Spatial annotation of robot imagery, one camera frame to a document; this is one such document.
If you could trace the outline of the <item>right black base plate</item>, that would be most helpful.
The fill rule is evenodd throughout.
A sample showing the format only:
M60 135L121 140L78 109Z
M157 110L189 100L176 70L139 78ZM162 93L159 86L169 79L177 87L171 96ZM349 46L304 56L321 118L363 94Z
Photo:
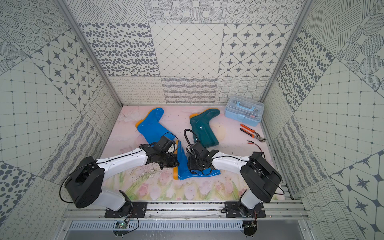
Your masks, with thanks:
M265 208L263 203L258 203L253 209L248 209L240 202L225 202L225 207L221 210L222 214L226 214L227 218L265 218Z

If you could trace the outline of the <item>green rubber boot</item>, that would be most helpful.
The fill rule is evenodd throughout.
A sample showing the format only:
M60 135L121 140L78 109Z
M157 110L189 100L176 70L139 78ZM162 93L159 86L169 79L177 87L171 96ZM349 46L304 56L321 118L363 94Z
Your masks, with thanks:
M219 141L210 127L210 121L219 115L220 110L217 108L210 108L201 113L190 115L192 130L205 148L217 146L219 144Z

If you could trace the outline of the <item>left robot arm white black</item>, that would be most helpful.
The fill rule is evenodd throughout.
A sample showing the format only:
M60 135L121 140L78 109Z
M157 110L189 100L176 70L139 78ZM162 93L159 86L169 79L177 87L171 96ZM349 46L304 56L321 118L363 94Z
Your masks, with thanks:
M103 183L119 173L148 164L158 164L161 169L177 167L179 146L179 141L162 136L157 142L141 144L118 156L97 160L86 157L66 178L64 187L78 209L97 205L125 217L133 211L132 201L123 191L105 189Z

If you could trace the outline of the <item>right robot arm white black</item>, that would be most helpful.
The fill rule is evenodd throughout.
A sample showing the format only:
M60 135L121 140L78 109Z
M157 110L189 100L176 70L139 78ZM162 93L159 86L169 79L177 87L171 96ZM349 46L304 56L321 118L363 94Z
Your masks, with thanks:
M227 155L218 150L209 151L190 129L184 130L188 146L187 166L190 171L224 170L243 177L248 186L238 201L243 212L254 210L256 205L269 203L280 187L282 176L264 158L263 152L253 152L249 157Z

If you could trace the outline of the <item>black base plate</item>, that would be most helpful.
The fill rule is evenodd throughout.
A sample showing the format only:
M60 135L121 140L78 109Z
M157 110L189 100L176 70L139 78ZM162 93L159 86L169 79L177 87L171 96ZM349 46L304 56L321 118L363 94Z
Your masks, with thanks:
M125 203L118 211L106 208L105 218L125 218L133 214L134 217L144 218L148 202Z
M248 209L240 202L225 202L225 207L221 210L222 214L226 214L227 218L265 218L265 208L263 203L258 203L253 209Z

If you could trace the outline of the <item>orange handled pliers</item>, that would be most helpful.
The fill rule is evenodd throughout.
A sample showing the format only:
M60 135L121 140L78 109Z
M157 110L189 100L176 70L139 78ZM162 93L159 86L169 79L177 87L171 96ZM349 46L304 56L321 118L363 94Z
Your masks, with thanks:
M256 140L258 140L259 142L261 143L264 143L267 141L266 138L262 137L259 133L257 133L255 130L247 127L246 125L244 124L240 124L241 128L240 128L240 131L242 131L243 133L247 134L248 136L250 136L251 138L254 138Z

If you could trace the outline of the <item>light blue plastic toolbox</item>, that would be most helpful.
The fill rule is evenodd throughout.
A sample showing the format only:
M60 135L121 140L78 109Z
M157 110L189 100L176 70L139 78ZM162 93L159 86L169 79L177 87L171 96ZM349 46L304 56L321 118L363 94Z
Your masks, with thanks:
M262 120L265 105L240 96L229 98L225 116L243 124L256 127Z

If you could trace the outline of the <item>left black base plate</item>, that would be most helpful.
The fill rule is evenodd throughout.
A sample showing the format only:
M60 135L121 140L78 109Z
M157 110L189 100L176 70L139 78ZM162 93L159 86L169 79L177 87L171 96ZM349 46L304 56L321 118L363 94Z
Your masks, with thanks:
M148 202L125 203L118 211L106 208L105 218L125 218L133 214L134 217L144 218Z

